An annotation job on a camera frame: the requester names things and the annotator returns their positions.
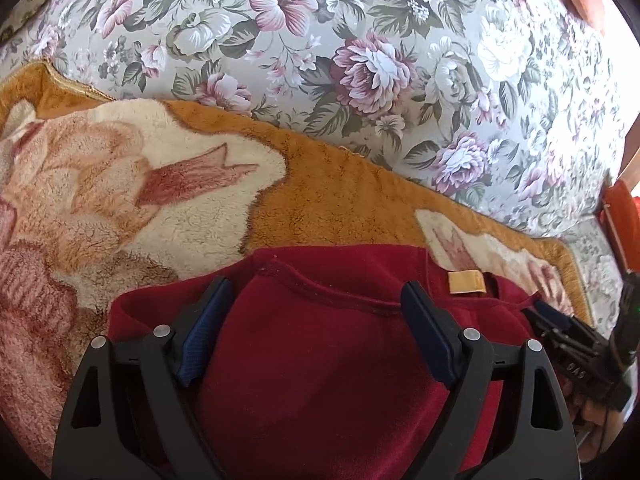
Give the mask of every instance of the fluffy blanket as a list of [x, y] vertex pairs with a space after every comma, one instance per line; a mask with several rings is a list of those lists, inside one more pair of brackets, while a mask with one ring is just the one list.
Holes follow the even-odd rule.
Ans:
[[108, 102], [27, 65], [0, 88], [0, 415], [49, 470], [66, 390], [125, 291], [256, 248], [427, 246], [590, 321], [567, 248], [347, 150], [191, 102]]

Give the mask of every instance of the floral fabric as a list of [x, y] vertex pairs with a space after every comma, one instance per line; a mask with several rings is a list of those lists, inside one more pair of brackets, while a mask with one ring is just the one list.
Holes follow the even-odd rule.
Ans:
[[594, 216], [580, 220], [562, 234], [580, 269], [595, 328], [609, 337], [618, 320], [622, 277], [616, 257]]
[[601, 40], [563, 0], [50, 0], [0, 75], [48, 57], [116, 98], [250, 115], [554, 236], [622, 157]]

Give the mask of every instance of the red fleece garment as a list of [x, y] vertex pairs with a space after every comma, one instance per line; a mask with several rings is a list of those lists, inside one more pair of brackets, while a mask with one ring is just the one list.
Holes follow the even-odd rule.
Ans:
[[[192, 407], [232, 480], [401, 478], [447, 398], [400, 313], [409, 280], [490, 341], [532, 337], [520, 311], [535, 297], [505, 278], [485, 274], [487, 294], [451, 295], [425, 249], [373, 245], [263, 249], [214, 274], [132, 291], [113, 303], [109, 336], [170, 324], [215, 275], [237, 297]], [[500, 388], [489, 389], [462, 469], [482, 460]]]

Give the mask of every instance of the clothing label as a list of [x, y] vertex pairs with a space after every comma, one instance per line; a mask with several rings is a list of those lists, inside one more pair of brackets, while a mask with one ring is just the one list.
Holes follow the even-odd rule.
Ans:
[[484, 276], [477, 269], [459, 270], [449, 273], [449, 291], [451, 294], [466, 294], [468, 292], [484, 292]]

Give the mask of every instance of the metal screw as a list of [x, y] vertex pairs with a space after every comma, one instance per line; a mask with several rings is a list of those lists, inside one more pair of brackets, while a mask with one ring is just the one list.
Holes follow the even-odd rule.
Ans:
[[94, 337], [91, 341], [92, 348], [102, 348], [107, 343], [107, 338], [103, 335], [99, 335], [98, 337]]
[[469, 341], [478, 341], [478, 339], [480, 339], [480, 333], [475, 328], [465, 328], [462, 335], [469, 339]]
[[527, 346], [531, 348], [534, 352], [540, 352], [542, 350], [542, 345], [540, 344], [540, 341], [538, 341], [537, 339], [529, 339], [527, 341]]
[[171, 327], [169, 325], [158, 325], [154, 328], [154, 336], [156, 337], [168, 336], [170, 332]]

